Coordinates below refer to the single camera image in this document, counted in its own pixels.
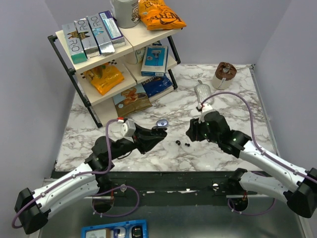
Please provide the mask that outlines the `purple earbud charging case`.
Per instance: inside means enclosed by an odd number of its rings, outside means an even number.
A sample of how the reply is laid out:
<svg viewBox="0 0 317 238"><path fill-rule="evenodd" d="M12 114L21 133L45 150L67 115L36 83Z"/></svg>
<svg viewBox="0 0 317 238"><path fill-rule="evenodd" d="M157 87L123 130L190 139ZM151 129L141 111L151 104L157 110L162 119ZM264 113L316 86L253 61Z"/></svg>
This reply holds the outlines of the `purple earbud charging case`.
<svg viewBox="0 0 317 238"><path fill-rule="evenodd" d="M157 121L157 126L167 127L168 126L168 121L166 119L160 119L160 120Z"/></svg>

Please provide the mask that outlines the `black earbud charging case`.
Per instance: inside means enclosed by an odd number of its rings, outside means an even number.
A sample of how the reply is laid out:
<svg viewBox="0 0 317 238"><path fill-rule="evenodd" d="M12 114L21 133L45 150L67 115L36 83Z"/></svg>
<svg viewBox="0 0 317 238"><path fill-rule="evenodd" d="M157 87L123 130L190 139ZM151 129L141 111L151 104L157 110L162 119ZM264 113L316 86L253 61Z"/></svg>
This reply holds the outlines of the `black earbud charging case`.
<svg viewBox="0 0 317 238"><path fill-rule="evenodd" d="M155 136L167 136L167 127L154 126L151 129L152 134Z"/></svg>

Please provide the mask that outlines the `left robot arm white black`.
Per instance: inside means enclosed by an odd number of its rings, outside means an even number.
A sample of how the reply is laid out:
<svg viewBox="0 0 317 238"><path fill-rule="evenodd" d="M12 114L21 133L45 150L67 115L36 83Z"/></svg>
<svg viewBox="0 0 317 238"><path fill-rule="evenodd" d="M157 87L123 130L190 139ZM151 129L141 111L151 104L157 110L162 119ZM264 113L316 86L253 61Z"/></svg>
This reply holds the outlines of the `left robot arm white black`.
<svg viewBox="0 0 317 238"><path fill-rule="evenodd" d="M121 159L133 150L141 154L151 151L167 136L167 128L143 128L134 121L117 118L122 127L122 138L111 140L108 129L99 137L89 157L71 172L41 188L25 188L19 192L11 226L23 228L29 235L45 226L49 219L64 208L87 196L104 196L114 189L107 176L114 167L113 160Z"/></svg>

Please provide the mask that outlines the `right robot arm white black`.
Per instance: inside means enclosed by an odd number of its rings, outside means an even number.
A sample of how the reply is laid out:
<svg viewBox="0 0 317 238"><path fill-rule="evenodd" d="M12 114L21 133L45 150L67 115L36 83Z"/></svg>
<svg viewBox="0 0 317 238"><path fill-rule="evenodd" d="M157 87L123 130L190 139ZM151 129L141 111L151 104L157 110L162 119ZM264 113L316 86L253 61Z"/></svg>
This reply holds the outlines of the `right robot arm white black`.
<svg viewBox="0 0 317 238"><path fill-rule="evenodd" d="M264 172L262 177L246 169L237 169L228 181L233 194L243 190L263 194L284 202L290 210L311 218L317 208L317 170L290 164L277 155L256 146L247 134L230 129L226 119L213 111L190 120L186 135L193 142L208 141L226 154L247 161Z"/></svg>

